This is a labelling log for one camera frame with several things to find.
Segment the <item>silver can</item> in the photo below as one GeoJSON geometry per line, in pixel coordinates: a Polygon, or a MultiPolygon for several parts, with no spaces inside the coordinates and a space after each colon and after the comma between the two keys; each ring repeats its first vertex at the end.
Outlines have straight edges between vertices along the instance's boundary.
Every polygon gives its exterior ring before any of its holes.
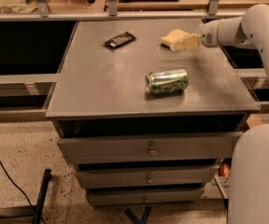
{"type": "Polygon", "coordinates": [[[148,93],[171,93],[185,90],[189,85],[189,76],[185,69],[154,72],[146,76],[148,93]]]}

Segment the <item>black cable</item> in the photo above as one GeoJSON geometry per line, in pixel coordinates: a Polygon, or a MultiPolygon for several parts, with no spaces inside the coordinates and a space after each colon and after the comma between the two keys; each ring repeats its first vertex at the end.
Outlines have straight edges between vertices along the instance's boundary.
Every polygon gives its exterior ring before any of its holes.
{"type": "Polygon", "coordinates": [[[33,211],[35,212],[35,209],[34,209],[34,207],[32,206],[32,204],[31,204],[31,201],[30,201],[30,199],[29,199],[29,197],[26,195],[26,193],[13,181],[13,179],[10,177],[10,175],[8,174],[8,172],[7,172],[7,170],[6,170],[6,168],[4,167],[4,164],[1,162],[1,160],[0,160],[0,165],[1,165],[1,167],[2,167],[2,169],[3,169],[3,171],[4,171],[4,173],[6,174],[6,176],[7,176],[7,178],[10,180],[10,182],[14,185],[14,187],[16,188],[16,189],[18,189],[22,194],[23,194],[23,196],[26,198],[26,200],[28,201],[28,203],[29,203],[29,205],[30,205],[30,207],[33,209],[33,211]]]}

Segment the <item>floor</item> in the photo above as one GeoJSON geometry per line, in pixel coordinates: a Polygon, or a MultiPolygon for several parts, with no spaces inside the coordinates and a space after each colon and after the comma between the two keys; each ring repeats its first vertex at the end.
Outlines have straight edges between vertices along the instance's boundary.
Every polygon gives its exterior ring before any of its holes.
{"type": "MultiPolygon", "coordinates": [[[[146,206],[89,206],[84,190],[74,177],[74,168],[66,164],[57,148],[58,138],[52,123],[44,119],[43,111],[0,112],[0,159],[33,204],[44,170],[51,169],[52,179],[43,210],[47,224],[135,223],[126,216],[127,209],[141,219],[146,206]]],[[[27,202],[0,168],[0,208],[17,205],[27,205],[27,202]]],[[[148,224],[226,224],[221,200],[152,204],[150,207],[148,224]]],[[[31,222],[30,217],[0,220],[0,224],[31,222]]]]}

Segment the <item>drawer knob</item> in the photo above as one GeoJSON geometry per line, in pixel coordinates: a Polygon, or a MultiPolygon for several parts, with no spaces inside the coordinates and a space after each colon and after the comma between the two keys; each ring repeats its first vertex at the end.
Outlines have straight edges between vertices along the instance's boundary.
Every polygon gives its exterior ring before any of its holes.
{"type": "Polygon", "coordinates": [[[146,179],[146,183],[147,183],[147,184],[151,184],[151,183],[152,183],[152,180],[151,180],[151,178],[150,178],[149,176],[148,176],[147,179],[146,179]]]}
{"type": "Polygon", "coordinates": [[[154,150],[154,147],[150,147],[148,155],[154,157],[157,155],[157,152],[154,150]]]}

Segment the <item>drawer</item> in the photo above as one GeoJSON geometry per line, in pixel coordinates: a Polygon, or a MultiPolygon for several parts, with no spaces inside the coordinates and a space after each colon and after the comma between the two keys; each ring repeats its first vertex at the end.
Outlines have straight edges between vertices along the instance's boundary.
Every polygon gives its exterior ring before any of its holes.
{"type": "Polygon", "coordinates": [[[76,172],[76,178],[83,189],[204,184],[218,169],[218,165],[109,169],[76,172]]]}
{"type": "Polygon", "coordinates": [[[117,191],[89,193],[87,201],[92,206],[120,204],[148,204],[195,201],[201,198],[203,189],[157,189],[144,191],[117,191]]]}
{"type": "Polygon", "coordinates": [[[231,158],[241,133],[60,139],[68,164],[231,158]]]}

